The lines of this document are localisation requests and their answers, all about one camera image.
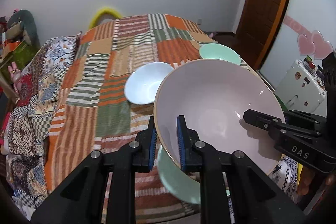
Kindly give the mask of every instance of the bed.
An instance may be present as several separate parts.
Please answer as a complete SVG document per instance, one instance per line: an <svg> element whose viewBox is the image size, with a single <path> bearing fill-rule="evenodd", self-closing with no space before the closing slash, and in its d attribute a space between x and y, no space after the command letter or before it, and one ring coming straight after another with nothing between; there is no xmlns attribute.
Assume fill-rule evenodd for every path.
<svg viewBox="0 0 336 224"><path fill-rule="evenodd" d="M126 17L82 37L47 41L23 73L24 92L5 133L7 180L27 218L92 150L116 151L147 128L153 104L134 105L124 96L134 70L150 62L177 67L199 59L199 47L210 42L194 22L164 14ZM243 60L241 66L250 69ZM136 174L135 182L137 223L200 210L166 190L156 161L149 174Z"/></svg>

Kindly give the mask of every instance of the green bowl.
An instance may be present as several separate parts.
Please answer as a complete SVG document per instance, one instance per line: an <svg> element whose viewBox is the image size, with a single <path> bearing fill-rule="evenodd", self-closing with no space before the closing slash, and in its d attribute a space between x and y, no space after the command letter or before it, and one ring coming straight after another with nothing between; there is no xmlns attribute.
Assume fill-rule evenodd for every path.
<svg viewBox="0 0 336 224"><path fill-rule="evenodd" d="M164 187L176 198L192 204L201 204L200 183L183 173L160 145L157 171Z"/></svg>
<svg viewBox="0 0 336 224"><path fill-rule="evenodd" d="M209 43L201 46L199 55L203 59L220 59L237 65L241 62L239 55L233 49L217 43Z"/></svg>

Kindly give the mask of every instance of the pink bowl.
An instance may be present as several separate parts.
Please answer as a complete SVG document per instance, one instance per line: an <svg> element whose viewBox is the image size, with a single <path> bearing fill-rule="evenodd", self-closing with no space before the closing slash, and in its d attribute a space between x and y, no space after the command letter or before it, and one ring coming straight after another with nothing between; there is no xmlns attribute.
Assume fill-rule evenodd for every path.
<svg viewBox="0 0 336 224"><path fill-rule="evenodd" d="M246 124L243 114L253 109L285 122L281 107L264 82L247 69L216 59L188 62L161 83L154 102L158 137L173 162L180 166L176 119L184 115L188 128L217 150L242 150L269 174L281 153L265 130Z"/></svg>

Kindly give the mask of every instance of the door frame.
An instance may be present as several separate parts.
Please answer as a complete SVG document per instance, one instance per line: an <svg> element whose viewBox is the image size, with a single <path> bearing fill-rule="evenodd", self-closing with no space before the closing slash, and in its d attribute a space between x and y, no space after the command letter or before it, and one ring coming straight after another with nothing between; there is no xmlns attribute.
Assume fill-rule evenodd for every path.
<svg viewBox="0 0 336 224"><path fill-rule="evenodd" d="M239 24L238 24L238 28L237 28L237 32L236 32L236 36L237 34L240 32L241 28L242 28L242 22L243 22L243 19L246 15L246 12L247 12L247 3L248 3L249 0L245 0L245 3L244 3L244 8L243 8L243 12L241 14L241 17L240 17L240 21L239 21ZM279 32L279 29L281 27L281 24L282 24L282 21L285 17L285 14L286 14L286 11L287 11L287 7L288 7L288 3L289 3L289 0L280 0L280 5L279 5L279 9L277 11L277 14L276 14L276 17L275 17L275 20L274 20L274 23L271 27L271 30L269 32L269 35L266 39L266 42L257 58L257 61L252 64L252 67L254 70L257 70L257 69L260 69L260 67L263 65L277 35L278 35L278 32Z"/></svg>

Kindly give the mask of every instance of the heart sticker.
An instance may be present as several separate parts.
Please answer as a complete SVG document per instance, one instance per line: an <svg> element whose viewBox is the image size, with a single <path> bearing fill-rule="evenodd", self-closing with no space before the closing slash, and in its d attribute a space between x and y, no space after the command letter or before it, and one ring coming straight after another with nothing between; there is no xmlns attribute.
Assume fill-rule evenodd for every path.
<svg viewBox="0 0 336 224"><path fill-rule="evenodd" d="M312 55L316 48L314 42L308 40L304 34L300 34L297 38L300 55Z"/></svg>
<svg viewBox="0 0 336 224"><path fill-rule="evenodd" d="M311 33L311 41L315 44L315 59L324 59L328 54L334 51L333 46L329 41L323 39L323 36L319 31L313 31Z"/></svg>

